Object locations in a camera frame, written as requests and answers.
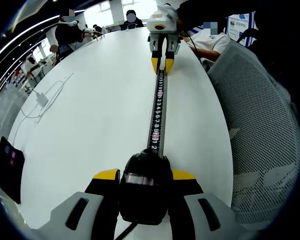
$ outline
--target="yellow plastic part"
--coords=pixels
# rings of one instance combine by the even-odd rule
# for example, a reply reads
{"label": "yellow plastic part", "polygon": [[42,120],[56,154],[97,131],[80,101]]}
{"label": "yellow plastic part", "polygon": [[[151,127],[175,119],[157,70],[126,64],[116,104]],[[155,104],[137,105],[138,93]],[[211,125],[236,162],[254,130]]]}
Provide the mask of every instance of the yellow plastic part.
{"label": "yellow plastic part", "polygon": [[116,179],[116,173],[119,169],[111,169],[106,171],[101,171],[97,175],[95,175],[94,179],[107,179],[107,180],[115,180]]}
{"label": "yellow plastic part", "polygon": [[176,169],[171,169],[173,174],[173,180],[189,180],[189,179],[196,179],[195,176],[191,175],[186,171],[180,171]]}
{"label": "yellow plastic part", "polygon": [[174,64],[174,60],[173,59],[165,59],[165,72],[166,74],[168,74]]}
{"label": "yellow plastic part", "polygon": [[166,28],[166,26],[165,25],[163,25],[163,24],[155,24],[155,25],[153,25],[154,27],[156,27],[156,26],[161,26],[161,27],[163,27],[163,29],[165,29]]}
{"label": "yellow plastic part", "polygon": [[152,57],[151,62],[152,62],[154,72],[155,74],[157,74],[158,58]]}

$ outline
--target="gray mesh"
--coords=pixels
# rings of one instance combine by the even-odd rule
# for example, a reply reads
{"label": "gray mesh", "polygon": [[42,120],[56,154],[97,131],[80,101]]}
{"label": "gray mesh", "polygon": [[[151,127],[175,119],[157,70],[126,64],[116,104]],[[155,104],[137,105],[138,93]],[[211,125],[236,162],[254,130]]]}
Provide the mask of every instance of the gray mesh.
{"label": "gray mesh", "polygon": [[231,208],[249,230],[266,228],[300,170],[300,128],[289,93],[256,55],[231,41],[208,72],[231,136]]}

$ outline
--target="seated person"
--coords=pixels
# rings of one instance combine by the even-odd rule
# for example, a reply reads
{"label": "seated person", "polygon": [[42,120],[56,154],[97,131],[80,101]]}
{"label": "seated person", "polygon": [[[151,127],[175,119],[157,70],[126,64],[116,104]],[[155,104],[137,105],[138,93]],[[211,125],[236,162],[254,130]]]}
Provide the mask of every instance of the seated person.
{"label": "seated person", "polygon": [[217,35],[211,34],[210,28],[203,29],[193,35],[191,38],[197,51],[189,37],[183,37],[183,40],[190,46],[197,57],[206,58],[215,62],[231,40],[230,37],[224,33],[226,25],[227,19],[222,18],[217,22]]}
{"label": "seated person", "polygon": [[93,25],[93,28],[97,31],[96,35],[100,37],[102,35],[102,28],[97,24]]}
{"label": "seated person", "polygon": [[52,45],[50,47],[50,52],[56,53],[55,59],[53,60],[52,66],[56,66],[60,61],[62,61],[65,57],[72,54],[74,51],[73,49],[68,45],[64,44],[61,47],[58,47],[57,45]]}
{"label": "seated person", "polygon": [[75,12],[68,10],[69,15],[61,14],[59,23],[55,29],[55,39],[58,41],[59,48],[73,43],[82,43],[84,38],[90,38],[92,35],[78,27],[79,21],[75,20]]}
{"label": "seated person", "polygon": [[142,28],[144,26],[142,21],[139,18],[137,18],[136,12],[134,10],[128,10],[126,12],[126,21],[124,22],[124,24],[128,26],[129,24],[132,23],[136,24],[136,28]]}

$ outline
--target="ceiling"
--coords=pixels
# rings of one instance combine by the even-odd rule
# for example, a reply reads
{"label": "ceiling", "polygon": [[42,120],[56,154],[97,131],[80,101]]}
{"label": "ceiling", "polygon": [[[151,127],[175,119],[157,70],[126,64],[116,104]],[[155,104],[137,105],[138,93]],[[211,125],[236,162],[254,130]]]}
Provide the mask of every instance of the ceiling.
{"label": "ceiling", "polygon": [[[14,0],[0,1],[0,50],[17,35],[46,19],[57,16],[65,9],[83,10],[104,0]],[[0,54],[0,79],[4,79],[20,63],[16,60],[31,46],[46,38],[45,32],[54,27],[58,19],[52,19],[21,35]]]}

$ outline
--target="white table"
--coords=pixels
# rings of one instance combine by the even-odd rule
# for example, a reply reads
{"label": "white table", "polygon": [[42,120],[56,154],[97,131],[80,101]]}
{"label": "white table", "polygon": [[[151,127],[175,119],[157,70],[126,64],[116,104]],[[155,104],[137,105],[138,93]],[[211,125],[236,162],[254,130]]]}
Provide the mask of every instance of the white table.
{"label": "white table", "polygon": [[[94,40],[35,88],[46,92],[73,73],[41,121],[26,119],[16,136],[14,146],[25,156],[18,208],[31,228],[46,223],[73,193],[84,192],[95,174],[114,168],[123,173],[129,158],[146,148],[156,83],[148,35],[144,27]],[[184,42],[168,75],[167,96],[164,154],[171,167],[195,175],[204,192],[230,206],[233,162],[226,121],[206,72]],[[26,100],[26,113],[35,98],[32,93]],[[32,116],[39,112],[37,107]],[[10,142],[23,118],[20,113],[15,120]],[[119,216],[115,235],[128,225]],[[172,239],[169,219],[157,227],[138,225],[126,239]]]}

